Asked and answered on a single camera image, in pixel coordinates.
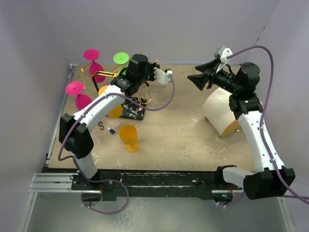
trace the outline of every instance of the wall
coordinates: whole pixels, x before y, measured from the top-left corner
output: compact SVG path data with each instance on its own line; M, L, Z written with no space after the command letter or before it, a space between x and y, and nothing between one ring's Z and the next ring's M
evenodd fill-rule
M0 1L0 227L16 231L44 164L69 62L35 0Z
M266 123L272 141L287 167L294 168L293 184L298 193L309 196L309 2L281 0L258 44L274 56L274 81ZM267 53L253 50L249 60L261 68L257 94L264 101L270 74ZM296 230L308 231L309 207L288 200Z
M70 62L98 49L143 53L162 63L196 64L217 47L255 44L278 0L38 0ZM235 59L243 62L247 54Z

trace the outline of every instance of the pink disc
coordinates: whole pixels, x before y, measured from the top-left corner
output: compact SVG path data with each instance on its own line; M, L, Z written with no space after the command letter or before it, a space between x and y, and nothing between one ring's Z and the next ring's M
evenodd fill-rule
M73 81L67 85L66 93L74 96L74 95L80 94L83 91L83 89L84 89L84 85L82 84L82 82Z
M84 52L84 58L86 60L95 60L100 56L100 52L96 49L88 49Z
M90 74L94 74L95 72L98 72L98 71L104 71L104 68L102 67L102 65L100 65L99 63L96 63L96 62L92 62L90 64L90 67L89 67L89 72ZM106 76L102 76L102 75L96 75L95 76L95 80L97 83L101 83L105 80Z
M75 99L75 105L78 110L84 109L92 102L91 98L85 94L78 94Z

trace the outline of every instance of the tabletop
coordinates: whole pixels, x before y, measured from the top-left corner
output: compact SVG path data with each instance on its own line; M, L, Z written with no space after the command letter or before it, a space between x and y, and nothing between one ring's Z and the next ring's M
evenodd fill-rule
M106 71L112 72L117 65L103 65ZM161 65L161 69L171 69L175 82L175 95L171 103L160 111L146 111L142 121L104 117L101 121L105 127L100 130L96 126L91 132L94 141L92 156L100 169L135 169L135 170L182 170L182 171L214 171L218 166L236 165L241 169L254 171L253 155L246 136L242 130L219 138L219 134L210 122L204 120L202 106L207 97L217 88L203 91L187 79L188 75L198 73L194 65ZM80 68L73 75L72 81L81 81ZM99 83L99 88L111 81L107 77ZM149 83L152 101L149 108L164 105L172 93L172 84L161 85ZM98 94L89 78L85 79L83 94L92 100ZM145 93L141 86L138 93ZM75 97L67 96L62 114L77 112ZM137 152L126 151L125 144L119 138L119 129L125 124L137 128L140 148ZM107 127L115 130L111 134ZM58 132L52 150L50 168L75 168L72 160L58 161L60 149Z

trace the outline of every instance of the gray floor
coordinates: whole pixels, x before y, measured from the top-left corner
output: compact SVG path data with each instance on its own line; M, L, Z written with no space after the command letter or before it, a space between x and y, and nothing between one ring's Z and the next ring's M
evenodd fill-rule
M96 205L120 208L125 198ZM277 198L223 209L195 198L130 198L117 215L81 207L80 193L39 193L28 232L285 232Z

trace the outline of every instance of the robotic arm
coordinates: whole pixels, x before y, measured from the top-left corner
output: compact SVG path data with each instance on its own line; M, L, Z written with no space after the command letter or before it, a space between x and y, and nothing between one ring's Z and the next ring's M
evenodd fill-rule
M76 119L82 119L70 133L64 148L71 152L76 158L76 162L83 174L91 180L99 180L98 169L94 164L91 150L94 146L90 136L93 128L102 120L112 109L122 104L125 98L135 94L142 84L147 81L157 81L161 84L171 82L172 71L160 70L157 63L149 63L148 58L141 54L135 54L129 61L126 74L121 72L103 94L98 96L93 102L73 116L64 114L60 119L59 141L64 142L64 138L69 130L76 123Z
M214 53L213 61L196 66L196 70L202 74L188 76L188 79L201 91L208 83L207 89L217 85L232 93L229 98L230 109L243 128L253 152L255 173L241 170L234 165L218 167L220 181L243 188L248 198L252 200L282 196L286 192L286 187L276 174L273 159L270 158L260 134L263 108L254 92L260 80L260 69L257 65L246 62L240 65L236 75L231 70L230 73L223 71L222 68L228 62L227 57L232 54L229 48L223 46ZM283 179L291 185L295 179L293 169L285 168L273 146L265 122L262 129Z

